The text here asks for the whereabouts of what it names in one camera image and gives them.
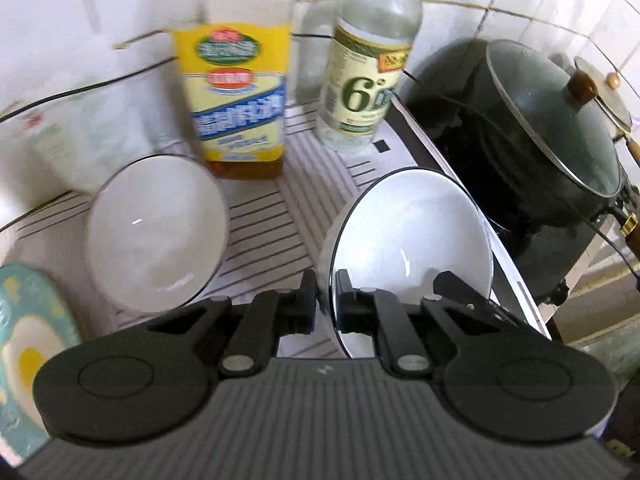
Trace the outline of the white seasoning bag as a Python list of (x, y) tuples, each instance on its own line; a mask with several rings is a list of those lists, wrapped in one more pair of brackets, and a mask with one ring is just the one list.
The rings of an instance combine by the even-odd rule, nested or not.
[(149, 101), (115, 91), (39, 105), (18, 116), (27, 142), (71, 190), (93, 195), (120, 170), (152, 155), (197, 159), (193, 142)]

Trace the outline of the clear vinegar bottle green label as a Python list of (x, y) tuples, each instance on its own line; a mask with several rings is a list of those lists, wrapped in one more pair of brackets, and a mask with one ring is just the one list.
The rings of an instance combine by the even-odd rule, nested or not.
[(384, 119), (423, 18), (422, 0), (338, 0), (317, 136), (327, 148), (364, 148)]

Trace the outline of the yellow label oil bottle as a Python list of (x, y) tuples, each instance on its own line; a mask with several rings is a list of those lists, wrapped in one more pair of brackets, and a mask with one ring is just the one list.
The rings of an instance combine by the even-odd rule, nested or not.
[(283, 166), (295, 0), (160, 0), (206, 165), (271, 180)]

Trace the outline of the white bowl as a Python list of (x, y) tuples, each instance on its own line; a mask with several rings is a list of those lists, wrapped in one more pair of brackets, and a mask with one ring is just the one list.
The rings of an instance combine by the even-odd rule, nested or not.
[(332, 278), (348, 272), (352, 286), (392, 292), (405, 304), (436, 297), (433, 282), (450, 271), (489, 297), (494, 254), (488, 225), (462, 186), (438, 171), (401, 168), (349, 202), (323, 242), (317, 283), (330, 338), (349, 358), (374, 355), (373, 339), (336, 325)]
[(92, 201), (89, 274), (119, 309), (182, 307), (214, 277), (229, 230), (224, 192), (208, 169), (184, 156), (145, 157), (111, 177)]

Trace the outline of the black wok with glass lid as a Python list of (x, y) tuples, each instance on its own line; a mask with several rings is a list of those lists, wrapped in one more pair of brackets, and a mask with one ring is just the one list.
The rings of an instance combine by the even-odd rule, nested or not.
[(446, 47), (406, 105), (480, 206), (538, 304), (613, 217), (639, 251), (639, 193), (593, 76), (506, 39)]

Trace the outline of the pot with beige lid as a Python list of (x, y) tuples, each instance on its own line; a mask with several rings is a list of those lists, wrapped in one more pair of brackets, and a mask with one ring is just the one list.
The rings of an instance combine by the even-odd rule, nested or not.
[(586, 73), (597, 89), (596, 101), (600, 109), (613, 125), (611, 134), (614, 143), (624, 142), (632, 159), (639, 163), (639, 143), (634, 140), (634, 132), (639, 128), (639, 118), (631, 114), (620, 95), (622, 78), (616, 72), (603, 75), (600, 70), (581, 56), (574, 57), (575, 67)]

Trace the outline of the teal egg pattern plate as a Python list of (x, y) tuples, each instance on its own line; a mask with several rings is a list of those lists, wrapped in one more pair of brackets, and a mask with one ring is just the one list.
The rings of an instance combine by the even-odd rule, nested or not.
[(34, 400), (47, 360), (81, 343), (70, 309), (46, 274), (1, 267), (1, 441), (24, 460), (49, 440)]

